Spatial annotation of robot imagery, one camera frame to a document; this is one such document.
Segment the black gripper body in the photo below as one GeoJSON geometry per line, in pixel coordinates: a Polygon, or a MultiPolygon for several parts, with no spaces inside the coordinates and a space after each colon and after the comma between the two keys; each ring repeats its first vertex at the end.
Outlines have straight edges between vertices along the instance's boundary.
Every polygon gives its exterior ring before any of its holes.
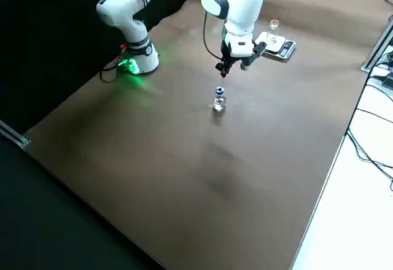
{"type": "Polygon", "coordinates": [[[243,59],[246,56],[245,45],[246,42],[243,37],[226,37],[221,44],[222,59],[225,62],[235,62],[243,59]]]}

